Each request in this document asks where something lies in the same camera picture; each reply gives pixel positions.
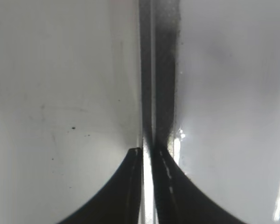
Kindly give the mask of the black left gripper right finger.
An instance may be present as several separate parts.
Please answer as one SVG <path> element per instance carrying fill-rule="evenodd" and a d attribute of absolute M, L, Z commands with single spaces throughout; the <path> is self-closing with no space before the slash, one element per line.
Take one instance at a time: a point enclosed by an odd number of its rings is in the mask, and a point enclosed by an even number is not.
<path fill-rule="evenodd" d="M 150 151 L 154 198 L 160 224 L 241 224 L 208 198 L 178 167 L 167 147 L 155 140 Z"/>

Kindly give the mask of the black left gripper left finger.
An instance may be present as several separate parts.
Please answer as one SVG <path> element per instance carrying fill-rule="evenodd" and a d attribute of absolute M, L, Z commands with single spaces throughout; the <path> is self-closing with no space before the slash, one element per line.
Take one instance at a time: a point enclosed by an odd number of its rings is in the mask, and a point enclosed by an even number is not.
<path fill-rule="evenodd" d="M 62 224 L 137 224 L 141 202 L 142 149 L 128 150 L 110 180 Z"/>

